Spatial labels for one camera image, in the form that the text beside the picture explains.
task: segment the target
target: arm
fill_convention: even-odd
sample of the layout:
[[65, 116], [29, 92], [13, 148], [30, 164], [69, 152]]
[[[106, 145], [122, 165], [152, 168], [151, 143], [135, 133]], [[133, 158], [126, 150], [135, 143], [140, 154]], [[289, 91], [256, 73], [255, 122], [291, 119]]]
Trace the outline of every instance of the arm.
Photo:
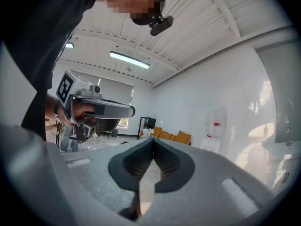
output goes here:
[[[54, 106], [57, 102], [57, 98], [50, 96], [49, 94], [47, 94], [46, 97], [46, 109], [45, 109], [45, 117], [48, 119], [53, 119], [56, 120], [55, 115], [54, 115]], [[76, 118], [80, 118], [83, 116], [83, 114], [85, 112], [94, 112], [94, 106], [92, 104], [87, 104], [87, 103], [80, 103], [80, 102], [76, 102], [74, 101], [74, 116]], [[68, 125], [68, 126], [73, 126], [73, 124], [69, 123], [66, 119], [65, 119], [65, 115], [64, 115], [64, 111], [63, 111], [63, 107], [60, 106], [59, 108], [59, 115], [61, 118], [61, 121]]]

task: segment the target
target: person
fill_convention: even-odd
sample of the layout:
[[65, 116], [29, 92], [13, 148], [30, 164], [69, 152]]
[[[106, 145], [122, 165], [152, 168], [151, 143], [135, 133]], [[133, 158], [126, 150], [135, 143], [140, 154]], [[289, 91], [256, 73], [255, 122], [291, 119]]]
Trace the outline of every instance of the person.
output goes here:
[[[13, 60], [36, 89], [22, 122], [22, 127], [38, 133], [46, 140], [45, 117], [60, 119], [72, 126], [64, 116], [57, 98], [47, 94], [55, 62], [83, 13], [95, 2], [104, 2], [114, 12], [130, 14], [132, 19], [144, 19], [160, 7], [160, 0], [11, 0], [3, 4], [3, 42]], [[76, 103], [74, 114], [80, 118], [94, 112], [90, 104]]]
[[[65, 125], [64, 132], [63, 132], [63, 139], [61, 142], [61, 145], [59, 146], [59, 149], [61, 152], [67, 152], [68, 146], [69, 146], [69, 136], [73, 134], [73, 127]], [[70, 149], [72, 152], [78, 152], [79, 151], [79, 144], [75, 140], [71, 140]]]

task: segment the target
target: hand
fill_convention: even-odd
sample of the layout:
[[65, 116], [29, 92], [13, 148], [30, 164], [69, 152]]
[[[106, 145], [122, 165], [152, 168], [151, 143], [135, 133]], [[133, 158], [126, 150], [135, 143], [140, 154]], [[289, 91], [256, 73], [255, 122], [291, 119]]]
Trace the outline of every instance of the hand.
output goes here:
[[[73, 101], [73, 115], [76, 120], [82, 119], [86, 112], [94, 113], [94, 110], [95, 108], [94, 105], [92, 104], [78, 102], [76, 100]], [[60, 113], [61, 122], [65, 123], [65, 125], [67, 126], [73, 127], [73, 124], [71, 124], [66, 120], [64, 115], [64, 109], [61, 105], [60, 105], [59, 113]]]

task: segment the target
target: wristwatch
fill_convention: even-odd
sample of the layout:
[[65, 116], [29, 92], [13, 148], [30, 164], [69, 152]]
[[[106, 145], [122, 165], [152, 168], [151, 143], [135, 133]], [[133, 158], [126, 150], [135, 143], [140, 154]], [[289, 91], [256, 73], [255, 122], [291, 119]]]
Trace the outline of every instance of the wristwatch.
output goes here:
[[61, 117], [60, 117], [60, 105], [61, 105], [61, 102], [58, 100], [56, 103], [55, 103], [55, 106], [53, 108], [53, 113], [55, 115], [55, 118], [57, 121], [60, 121], [61, 120]]

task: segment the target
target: floor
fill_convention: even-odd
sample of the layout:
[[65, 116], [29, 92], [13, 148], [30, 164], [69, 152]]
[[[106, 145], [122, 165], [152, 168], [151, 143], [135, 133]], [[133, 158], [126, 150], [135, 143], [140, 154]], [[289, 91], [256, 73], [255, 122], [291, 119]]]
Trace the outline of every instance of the floor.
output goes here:
[[[48, 142], [55, 143], [55, 131], [47, 131], [46, 138]], [[83, 150], [99, 150], [107, 148], [110, 146], [120, 145], [123, 142], [136, 141], [135, 137], [112, 137], [107, 139], [107, 135], [100, 135], [98, 138], [90, 138], [87, 142], [79, 144], [79, 151]], [[155, 198], [155, 184], [160, 181], [160, 169], [153, 160], [144, 174], [143, 178], [140, 180], [140, 208], [141, 213], [145, 214], [150, 208], [154, 198]]]
[[[46, 131], [46, 139], [48, 142], [55, 143], [55, 134], [54, 131]], [[89, 150], [89, 149], [103, 149], [110, 146], [120, 145], [123, 142], [136, 141], [136, 137], [112, 137], [108, 139], [108, 135], [100, 135], [98, 138], [90, 138], [87, 142], [79, 144], [79, 151]]]

